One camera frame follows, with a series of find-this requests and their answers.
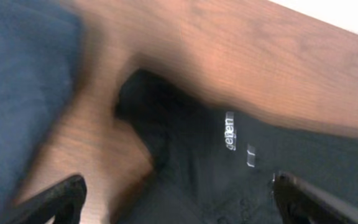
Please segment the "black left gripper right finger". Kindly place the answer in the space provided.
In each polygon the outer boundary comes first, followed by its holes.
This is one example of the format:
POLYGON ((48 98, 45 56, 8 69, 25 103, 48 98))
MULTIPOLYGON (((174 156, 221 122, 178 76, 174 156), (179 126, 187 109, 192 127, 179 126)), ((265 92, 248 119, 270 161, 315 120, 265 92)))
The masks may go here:
POLYGON ((286 172, 274 176, 273 196, 284 224, 358 224, 358 208, 286 172))

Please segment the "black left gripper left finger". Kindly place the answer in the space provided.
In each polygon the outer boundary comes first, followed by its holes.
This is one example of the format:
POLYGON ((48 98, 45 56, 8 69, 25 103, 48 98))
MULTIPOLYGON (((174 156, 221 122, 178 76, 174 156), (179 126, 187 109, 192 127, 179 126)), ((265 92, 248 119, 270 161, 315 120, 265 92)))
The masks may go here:
POLYGON ((0 214, 0 224, 79 224, 86 195, 84 177, 69 176, 0 214))

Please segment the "black shirt with white logo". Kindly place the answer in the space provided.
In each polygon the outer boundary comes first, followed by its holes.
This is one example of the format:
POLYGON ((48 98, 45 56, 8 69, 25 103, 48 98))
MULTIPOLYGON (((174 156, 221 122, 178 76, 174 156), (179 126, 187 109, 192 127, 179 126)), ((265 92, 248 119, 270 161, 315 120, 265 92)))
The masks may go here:
POLYGON ((156 176, 119 223, 281 223, 273 177, 287 171, 358 207, 358 139, 272 126, 135 71, 115 107, 156 176))

